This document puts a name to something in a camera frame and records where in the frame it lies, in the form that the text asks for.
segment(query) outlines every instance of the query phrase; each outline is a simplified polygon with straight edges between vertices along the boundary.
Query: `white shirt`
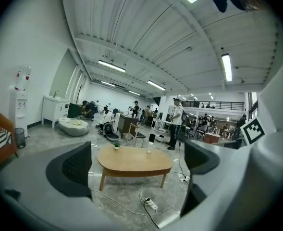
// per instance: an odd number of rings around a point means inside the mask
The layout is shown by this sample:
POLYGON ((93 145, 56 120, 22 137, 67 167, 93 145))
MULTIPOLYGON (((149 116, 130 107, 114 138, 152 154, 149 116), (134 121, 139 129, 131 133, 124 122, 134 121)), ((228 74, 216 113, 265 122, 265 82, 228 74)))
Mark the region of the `white shirt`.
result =
POLYGON ((174 124, 174 125, 181 125, 182 124, 182 113, 183 113, 183 106, 181 104, 179 104, 179 106, 175 107, 173 117, 175 117, 175 115, 177 115, 177 114, 180 114, 180 116, 177 117, 177 118, 173 118, 172 124, 174 124))
POLYGON ((103 113, 103 119, 101 120, 100 124, 105 124, 105 122, 111 122, 112 119, 112 112, 108 111, 107 114, 103 113))

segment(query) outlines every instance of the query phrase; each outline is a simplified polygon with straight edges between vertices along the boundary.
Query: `orange sofa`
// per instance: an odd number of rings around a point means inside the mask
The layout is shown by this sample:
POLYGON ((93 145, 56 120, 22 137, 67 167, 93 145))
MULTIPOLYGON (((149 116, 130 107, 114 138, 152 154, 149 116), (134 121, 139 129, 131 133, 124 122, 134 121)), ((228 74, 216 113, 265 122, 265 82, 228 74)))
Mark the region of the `orange sofa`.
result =
POLYGON ((0 113, 0 127, 8 130, 11 133, 12 144, 6 144, 0 148, 0 165, 7 160, 12 154, 16 154, 16 144, 14 136, 13 123, 0 113))

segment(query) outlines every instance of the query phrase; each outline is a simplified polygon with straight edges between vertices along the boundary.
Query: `potted plant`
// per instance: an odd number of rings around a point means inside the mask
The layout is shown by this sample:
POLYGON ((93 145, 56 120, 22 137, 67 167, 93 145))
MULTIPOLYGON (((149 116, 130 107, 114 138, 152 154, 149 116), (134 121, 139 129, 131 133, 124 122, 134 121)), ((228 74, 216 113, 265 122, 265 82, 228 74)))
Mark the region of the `potted plant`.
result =
POLYGON ((115 149, 115 150, 118 150, 119 148, 120 148, 120 144, 115 143, 115 144, 114 144, 114 149, 115 149))

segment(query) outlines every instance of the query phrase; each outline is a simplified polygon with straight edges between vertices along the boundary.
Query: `trash can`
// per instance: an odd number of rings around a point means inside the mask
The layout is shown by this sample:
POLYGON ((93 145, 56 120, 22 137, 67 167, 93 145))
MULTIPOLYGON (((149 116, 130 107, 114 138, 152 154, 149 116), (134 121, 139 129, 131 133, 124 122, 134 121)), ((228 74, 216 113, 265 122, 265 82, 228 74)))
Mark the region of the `trash can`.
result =
POLYGON ((14 132, 15 132, 16 147, 20 149, 24 148, 26 146, 25 130, 23 128, 16 128, 14 132))

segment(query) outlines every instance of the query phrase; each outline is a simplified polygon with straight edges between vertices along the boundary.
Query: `table leg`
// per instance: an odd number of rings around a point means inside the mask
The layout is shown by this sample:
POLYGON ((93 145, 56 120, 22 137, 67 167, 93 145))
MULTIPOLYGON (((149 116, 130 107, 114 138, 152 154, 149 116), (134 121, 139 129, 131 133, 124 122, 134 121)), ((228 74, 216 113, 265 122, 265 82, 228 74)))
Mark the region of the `table leg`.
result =
POLYGON ((99 185, 99 190, 102 191, 103 190, 103 187, 104 187, 104 181, 105 181, 105 169, 103 169, 103 172, 102 172, 102 178, 101 178, 101 183, 99 185))
POLYGON ((164 186, 164 183, 165 183, 165 180, 166 180, 166 175, 167 175, 167 174, 164 174, 164 176, 163 176, 163 178, 162 178, 162 181, 161 181, 160 187, 163 187, 163 186, 164 186))

